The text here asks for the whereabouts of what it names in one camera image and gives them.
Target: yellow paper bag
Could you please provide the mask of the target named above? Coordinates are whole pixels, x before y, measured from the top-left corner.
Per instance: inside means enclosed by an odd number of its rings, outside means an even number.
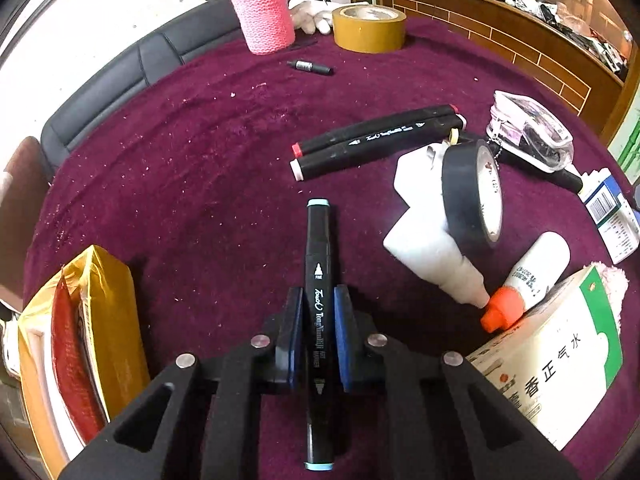
[[[133,280],[129,268],[91,246],[53,276],[18,320],[20,374],[27,414],[49,475],[56,479],[69,462],[47,390],[44,344],[61,273],[70,294],[79,291],[88,372],[106,420],[118,415],[148,385]]]

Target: red package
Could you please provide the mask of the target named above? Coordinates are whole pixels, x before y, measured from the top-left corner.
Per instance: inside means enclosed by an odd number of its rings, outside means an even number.
[[[86,445],[105,425],[91,377],[86,368],[84,342],[78,336],[80,294],[69,294],[64,274],[60,277],[51,311],[53,373],[66,412]]]

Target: small black pen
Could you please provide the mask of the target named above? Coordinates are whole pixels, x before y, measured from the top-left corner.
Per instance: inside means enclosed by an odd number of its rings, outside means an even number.
[[[295,68],[296,70],[302,70],[303,72],[312,72],[320,75],[331,75],[334,73],[334,69],[330,66],[321,65],[319,63],[311,63],[310,61],[302,61],[297,59],[295,61],[287,61],[287,64]]]
[[[306,462],[311,471],[334,466],[334,284],[332,280],[329,202],[307,204],[305,255],[306,322]]]

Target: marker pen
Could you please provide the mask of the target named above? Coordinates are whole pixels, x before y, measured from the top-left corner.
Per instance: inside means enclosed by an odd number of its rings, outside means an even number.
[[[330,206],[309,200],[305,255],[306,297],[306,462],[311,471],[334,464],[332,413],[334,401],[334,284],[332,280]]]
[[[287,64],[295,68],[296,70],[302,70],[302,72],[312,72],[320,75],[331,75],[334,73],[334,69],[330,66],[321,65],[319,63],[312,63],[310,61],[287,61]]]
[[[508,152],[507,150],[503,150],[499,144],[492,142],[492,140],[488,136],[478,137],[474,134],[460,134],[457,143],[463,142],[476,142],[478,139],[484,139],[487,141],[489,149],[494,155],[499,156],[498,162],[505,163],[507,166],[511,166],[513,168],[518,168],[519,170],[524,171],[530,175],[541,178],[542,180],[546,180],[555,184],[558,187],[563,187],[572,193],[578,194],[582,190],[582,186],[584,185],[582,182],[582,178],[575,173],[567,169],[554,171],[553,173],[547,173],[546,171],[540,170],[537,166],[534,166],[524,158],[517,156],[515,153]]]
[[[344,142],[345,140],[353,140],[364,135],[375,134],[382,130],[395,128],[398,124],[415,123],[434,117],[457,113],[458,109],[454,105],[438,105],[418,108],[417,110],[406,110],[397,114],[376,117],[375,119],[357,124],[350,124],[350,126],[332,130],[313,139],[301,140],[295,143],[291,149],[293,150],[293,155],[298,158],[299,156],[318,152],[319,150]]]
[[[411,122],[335,144],[290,162],[297,181],[309,180],[332,171],[344,170],[385,158],[401,150],[419,148],[445,139],[452,128],[463,130],[461,115],[447,115],[422,122]]]
[[[480,323],[488,333],[508,330],[536,306],[569,265],[571,251],[558,233],[542,233],[494,292]]]

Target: brown chair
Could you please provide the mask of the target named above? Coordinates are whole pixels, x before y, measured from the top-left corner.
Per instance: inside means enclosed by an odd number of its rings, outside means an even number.
[[[24,261],[49,190],[42,149],[24,139],[0,176],[0,300],[21,312]]]

